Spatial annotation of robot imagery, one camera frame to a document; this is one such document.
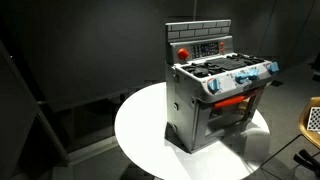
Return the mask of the blue stove knob middle right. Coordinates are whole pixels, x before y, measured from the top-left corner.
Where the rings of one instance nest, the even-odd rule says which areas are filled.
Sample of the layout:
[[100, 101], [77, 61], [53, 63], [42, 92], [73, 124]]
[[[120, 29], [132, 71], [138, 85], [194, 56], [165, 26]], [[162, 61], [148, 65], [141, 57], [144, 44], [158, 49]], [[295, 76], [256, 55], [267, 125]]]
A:
[[259, 70], [257, 68], [250, 69], [248, 71], [248, 79], [249, 80], [256, 80], [258, 78]]

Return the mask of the yellow wooden chair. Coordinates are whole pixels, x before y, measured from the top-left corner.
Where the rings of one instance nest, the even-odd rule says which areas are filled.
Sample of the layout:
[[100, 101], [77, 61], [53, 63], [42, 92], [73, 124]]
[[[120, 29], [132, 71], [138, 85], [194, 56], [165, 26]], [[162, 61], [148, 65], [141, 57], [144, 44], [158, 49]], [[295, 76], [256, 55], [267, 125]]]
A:
[[[304, 137], [308, 142], [310, 142], [317, 149], [320, 149], [320, 97], [311, 97], [308, 104], [303, 109], [300, 117], [298, 119], [298, 129], [300, 133], [280, 148], [276, 153], [271, 155], [267, 160], [263, 162], [266, 164], [285, 148], [291, 145], [299, 137]], [[313, 156], [311, 156], [305, 149], [299, 151], [295, 154], [293, 160], [299, 165], [309, 169], [314, 172], [316, 176], [320, 175], [320, 162], [317, 161]]]

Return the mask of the blue stove knob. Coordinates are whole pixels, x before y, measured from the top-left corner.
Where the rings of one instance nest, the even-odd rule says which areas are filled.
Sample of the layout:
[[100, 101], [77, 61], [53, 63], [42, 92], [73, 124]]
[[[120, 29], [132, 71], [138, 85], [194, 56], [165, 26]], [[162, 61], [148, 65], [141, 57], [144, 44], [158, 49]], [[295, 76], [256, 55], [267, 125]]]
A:
[[220, 82], [218, 79], [210, 79], [207, 85], [208, 85], [208, 90], [211, 93], [216, 93], [220, 90]]
[[258, 78], [259, 70], [257, 68], [250, 69], [248, 71], [248, 79], [249, 80], [256, 80]]
[[277, 62], [272, 62], [267, 66], [267, 70], [270, 74], [277, 73], [279, 71], [279, 66]]
[[238, 73], [235, 75], [235, 81], [238, 84], [243, 84], [248, 80], [248, 74], [247, 73]]

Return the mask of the round white table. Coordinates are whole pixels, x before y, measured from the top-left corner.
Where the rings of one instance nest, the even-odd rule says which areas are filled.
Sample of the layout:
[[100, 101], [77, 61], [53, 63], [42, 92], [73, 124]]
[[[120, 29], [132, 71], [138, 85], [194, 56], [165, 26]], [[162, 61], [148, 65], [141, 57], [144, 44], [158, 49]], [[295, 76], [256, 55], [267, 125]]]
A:
[[256, 112], [241, 133], [189, 154], [165, 139], [166, 84], [147, 86], [120, 107], [115, 135], [125, 155], [162, 180], [243, 180], [263, 164], [271, 145], [270, 131]]

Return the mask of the grey toy stove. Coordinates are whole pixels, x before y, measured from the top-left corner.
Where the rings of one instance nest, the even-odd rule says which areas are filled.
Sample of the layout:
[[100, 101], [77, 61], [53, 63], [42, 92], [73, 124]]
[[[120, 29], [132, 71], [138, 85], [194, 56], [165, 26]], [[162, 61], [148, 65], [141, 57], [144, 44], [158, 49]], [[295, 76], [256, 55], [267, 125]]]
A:
[[[243, 131], [252, 121], [266, 86], [277, 73], [267, 66], [275, 61], [236, 53], [230, 34], [231, 21], [205, 20], [166, 24], [167, 122], [189, 153]], [[189, 57], [178, 58], [185, 48]], [[256, 80], [235, 81], [238, 73], [259, 70]], [[211, 93], [208, 81], [218, 79], [220, 90]], [[241, 103], [214, 109], [222, 100], [258, 93]]]

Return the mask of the black white checkerboard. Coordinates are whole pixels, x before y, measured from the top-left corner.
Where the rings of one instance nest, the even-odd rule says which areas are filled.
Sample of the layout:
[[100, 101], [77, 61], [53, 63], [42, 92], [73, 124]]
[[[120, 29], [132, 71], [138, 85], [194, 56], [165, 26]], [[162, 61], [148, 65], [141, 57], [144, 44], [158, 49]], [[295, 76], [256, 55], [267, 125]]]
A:
[[309, 131], [320, 131], [320, 107], [312, 107], [309, 113], [307, 129]]

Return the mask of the blue stove knob far left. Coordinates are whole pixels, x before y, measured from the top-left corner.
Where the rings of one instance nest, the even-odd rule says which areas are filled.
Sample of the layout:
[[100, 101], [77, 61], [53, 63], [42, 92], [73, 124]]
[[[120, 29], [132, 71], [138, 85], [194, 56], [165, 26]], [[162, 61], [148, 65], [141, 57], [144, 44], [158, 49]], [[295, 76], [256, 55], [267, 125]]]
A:
[[207, 85], [208, 85], [208, 90], [211, 93], [216, 93], [220, 90], [220, 82], [218, 79], [210, 79]]

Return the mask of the blue stove knob middle left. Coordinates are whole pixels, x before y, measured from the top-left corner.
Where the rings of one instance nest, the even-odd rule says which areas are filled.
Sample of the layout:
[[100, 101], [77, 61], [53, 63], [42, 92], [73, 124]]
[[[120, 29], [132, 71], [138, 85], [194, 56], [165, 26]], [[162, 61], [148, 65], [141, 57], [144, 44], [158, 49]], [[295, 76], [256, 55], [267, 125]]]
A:
[[247, 73], [238, 73], [235, 75], [235, 81], [238, 84], [243, 84], [248, 80], [248, 74]]

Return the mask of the blue stove knob far right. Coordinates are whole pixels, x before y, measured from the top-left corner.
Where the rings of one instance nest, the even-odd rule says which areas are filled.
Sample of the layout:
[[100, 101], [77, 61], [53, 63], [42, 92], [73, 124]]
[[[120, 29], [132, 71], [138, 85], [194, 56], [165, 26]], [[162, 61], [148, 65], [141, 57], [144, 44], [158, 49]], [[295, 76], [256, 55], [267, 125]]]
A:
[[279, 66], [277, 62], [272, 62], [267, 66], [267, 70], [270, 74], [277, 73], [279, 71]]

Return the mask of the red round stove button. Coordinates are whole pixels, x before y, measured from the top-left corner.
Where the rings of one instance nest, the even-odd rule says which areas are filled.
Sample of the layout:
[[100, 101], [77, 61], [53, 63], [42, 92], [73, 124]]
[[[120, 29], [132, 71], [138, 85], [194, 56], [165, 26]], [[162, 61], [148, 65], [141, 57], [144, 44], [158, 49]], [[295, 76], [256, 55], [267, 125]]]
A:
[[185, 60], [189, 57], [189, 52], [185, 48], [180, 48], [177, 55], [179, 59]]

